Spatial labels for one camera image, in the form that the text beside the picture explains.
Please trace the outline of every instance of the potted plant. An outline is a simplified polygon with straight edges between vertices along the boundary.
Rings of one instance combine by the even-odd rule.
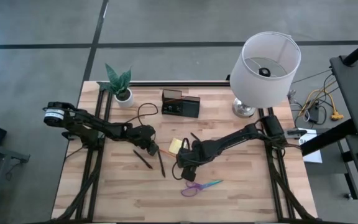
[[[99,86],[102,90],[107,90],[114,94],[114,98],[120,107],[131,107],[134,104],[134,96],[128,88],[131,81],[131,69],[118,76],[108,64],[105,65],[110,82],[98,82]]]

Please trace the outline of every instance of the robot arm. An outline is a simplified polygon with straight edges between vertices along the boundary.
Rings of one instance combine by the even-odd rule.
[[[89,114],[86,110],[75,108],[70,103],[49,102],[44,109],[45,124],[67,129],[68,133],[62,133],[63,136],[66,138],[69,135],[78,136],[88,147],[98,146],[100,131],[113,141],[128,141],[146,149],[151,156],[154,156],[158,150],[158,146],[151,138],[155,130],[150,125],[133,127],[131,123],[109,123]]]
[[[256,128],[256,123],[259,121],[264,126],[267,135],[260,133]],[[243,129],[218,140],[200,141],[192,134],[193,137],[196,138],[191,144],[192,150],[181,147],[176,156],[178,167],[183,168],[181,177],[191,182],[194,181],[196,177],[195,171],[198,166],[213,161],[223,150],[248,140],[268,140],[274,144],[273,146],[275,147],[281,147],[287,144],[287,140],[284,137],[284,130],[276,116],[263,117],[256,123],[248,124]]]

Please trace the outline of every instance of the label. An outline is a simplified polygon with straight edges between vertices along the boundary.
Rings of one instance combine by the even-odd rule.
[[[65,112],[59,109],[47,109],[45,112],[45,117],[54,117],[54,118],[63,119],[64,114]]]

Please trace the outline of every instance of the black marker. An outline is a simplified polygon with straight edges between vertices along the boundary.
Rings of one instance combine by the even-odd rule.
[[[144,162],[144,164],[146,164],[146,166],[149,168],[149,169],[153,169],[153,167],[146,161],[143,159],[143,157],[137,153],[137,151],[134,150],[134,153],[137,155],[137,157],[139,157],[140,159],[142,159],[142,161]]]
[[[160,159],[161,173],[162,173],[162,176],[165,178],[164,164],[162,164],[160,150],[157,150],[157,153],[158,153],[158,159]]]

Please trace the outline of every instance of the butcher block tabletop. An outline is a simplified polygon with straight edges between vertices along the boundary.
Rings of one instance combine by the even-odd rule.
[[[258,112],[251,118],[238,118],[232,112],[234,95],[228,86],[132,86],[134,105],[120,108],[112,101],[109,122],[124,122],[136,116],[143,103],[157,105],[159,113],[141,117],[156,131],[155,142],[161,150],[166,178],[161,174],[158,155],[153,157],[128,142],[106,140],[94,210],[94,222],[274,222],[277,215],[274,207],[272,185],[262,141],[251,140],[225,150],[213,162],[199,166],[195,182],[205,184],[212,180],[223,180],[194,197],[181,195],[185,180],[172,177],[172,166],[176,161],[167,153],[173,138],[188,138],[192,142],[194,133],[201,140],[218,139],[243,128],[259,119]],[[181,90],[185,96],[201,98],[198,118],[187,118],[161,114],[162,90]],[[84,82],[78,108],[94,114],[99,86],[96,82]],[[103,118],[107,93],[101,108]],[[273,108],[283,129],[294,127],[288,100]],[[153,113],[152,105],[145,105],[140,113]],[[140,125],[137,119],[131,121]],[[81,142],[69,143],[67,154],[79,149]],[[153,167],[149,169],[132,151],[135,149]],[[87,149],[70,156],[64,163],[58,186],[52,218],[61,215],[77,195],[81,187]],[[284,157],[291,191],[313,216],[317,216],[313,196],[299,149],[286,148]],[[176,176],[181,169],[174,168]],[[89,206],[89,195],[85,198],[83,216]],[[286,206],[280,190],[284,217]]]

